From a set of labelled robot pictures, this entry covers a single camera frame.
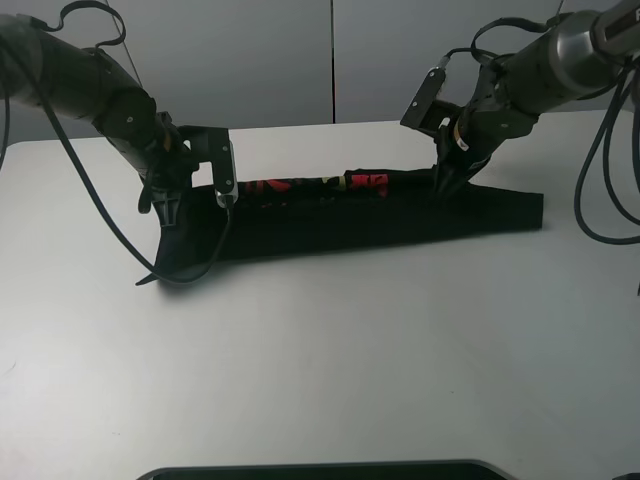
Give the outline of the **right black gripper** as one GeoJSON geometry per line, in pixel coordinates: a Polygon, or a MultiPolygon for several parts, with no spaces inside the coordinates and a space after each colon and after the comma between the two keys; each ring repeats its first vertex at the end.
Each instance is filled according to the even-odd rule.
{"type": "Polygon", "coordinates": [[[499,73],[482,67],[471,100],[441,134],[430,199],[455,196],[505,141],[530,134],[537,121],[507,98],[499,73]]]}

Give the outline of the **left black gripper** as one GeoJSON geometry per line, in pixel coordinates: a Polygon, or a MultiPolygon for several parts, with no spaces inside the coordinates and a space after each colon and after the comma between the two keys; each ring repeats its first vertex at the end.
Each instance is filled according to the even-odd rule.
{"type": "Polygon", "coordinates": [[[155,116],[152,140],[141,150],[139,176],[151,190],[151,204],[162,230],[178,223],[182,190],[192,187],[192,175],[205,161],[202,126],[176,126],[168,112],[155,116]]]}

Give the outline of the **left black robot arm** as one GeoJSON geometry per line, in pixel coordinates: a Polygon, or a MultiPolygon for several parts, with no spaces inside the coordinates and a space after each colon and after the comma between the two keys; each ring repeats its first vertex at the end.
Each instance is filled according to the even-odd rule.
{"type": "Polygon", "coordinates": [[[137,171],[138,209],[176,227],[196,164],[170,115],[111,56],[78,48],[37,28],[26,16],[4,14],[1,95],[33,108],[44,101],[58,116],[91,124],[137,171]]]}

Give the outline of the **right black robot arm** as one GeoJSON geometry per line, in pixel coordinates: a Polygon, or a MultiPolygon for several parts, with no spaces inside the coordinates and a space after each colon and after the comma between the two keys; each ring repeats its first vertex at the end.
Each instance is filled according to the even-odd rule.
{"type": "Polygon", "coordinates": [[[531,133],[539,117],[611,89],[639,52],[639,4],[556,14],[544,23],[499,18],[478,30],[514,27],[537,34],[516,53],[470,47],[479,76],[470,101],[438,139],[434,194],[454,195],[507,140],[531,133]]]}

